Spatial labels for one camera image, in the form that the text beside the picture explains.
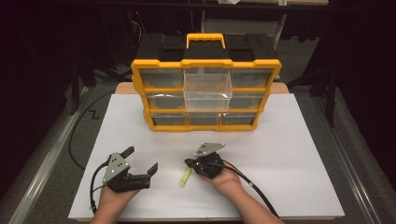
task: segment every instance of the carrying handle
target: carrying handle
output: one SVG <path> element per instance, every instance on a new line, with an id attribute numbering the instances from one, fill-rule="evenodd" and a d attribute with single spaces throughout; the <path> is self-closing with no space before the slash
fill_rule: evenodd
<path id="1" fill-rule="evenodd" d="M 223 34 L 187 34 L 187 49 L 190 41 L 221 41 L 221 45 L 225 49 Z"/>

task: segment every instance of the storage organizer box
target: storage organizer box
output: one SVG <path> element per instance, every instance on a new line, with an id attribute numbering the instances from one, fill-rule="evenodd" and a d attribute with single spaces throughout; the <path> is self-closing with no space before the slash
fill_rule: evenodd
<path id="1" fill-rule="evenodd" d="M 152 131 L 251 131 L 281 63 L 264 34 L 144 34 L 131 64 Z"/>

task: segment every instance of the white table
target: white table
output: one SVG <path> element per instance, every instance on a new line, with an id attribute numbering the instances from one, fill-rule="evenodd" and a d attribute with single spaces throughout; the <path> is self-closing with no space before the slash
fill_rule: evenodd
<path id="1" fill-rule="evenodd" d="M 196 173 L 184 187 L 178 183 L 184 160 L 203 142 L 224 143 L 220 156 L 258 186 L 281 218 L 334 218 L 344 215 L 293 94 L 272 94 L 252 132 L 152 132 L 145 123 L 139 95 L 114 94 L 81 180 L 69 218 L 89 221 L 89 189 L 94 170 L 113 151 L 134 146 L 127 158 L 130 173 L 145 174 L 159 163 L 151 188 L 141 190 L 120 220 L 229 220 L 239 219 L 231 203 Z M 96 178 L 101 185 L 105 169 Z M 244 183 L 259 202 L 260 196 Z M 99 202 L 99 192 L 94 197 Z"/>

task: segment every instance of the green object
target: green object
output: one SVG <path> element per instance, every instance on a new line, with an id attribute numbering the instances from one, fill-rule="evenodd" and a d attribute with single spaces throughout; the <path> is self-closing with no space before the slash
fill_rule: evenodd
<path id="1" fill-rule="evenodd" d="M 181 180 L 179 182 L 179 185 L 184 186 L 187 182 L 187 179 L 189 178 L 190 174 L 191 174 L 192 168 L 187 168 L 186 172 L 184 172 L 183 177 L 181 177 Z"/>

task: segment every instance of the person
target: person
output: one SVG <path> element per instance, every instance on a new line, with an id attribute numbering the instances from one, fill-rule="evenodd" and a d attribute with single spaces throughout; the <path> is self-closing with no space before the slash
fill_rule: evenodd
<path id="1" fill-rule="evenodd" d="M 245 224 L 283 223 L 245 191 L 239 176 L 234 172 L 223 169 L 220 175 L 213 179 L 201 175 L 200 177 L 233 203 Z M 115 193 L 108 187 L 103 187 L 98 209 L 91 224 L 115 223 L 125 206 L 138 192 L 139 190 L 132 190 L 124 193 Z"/>

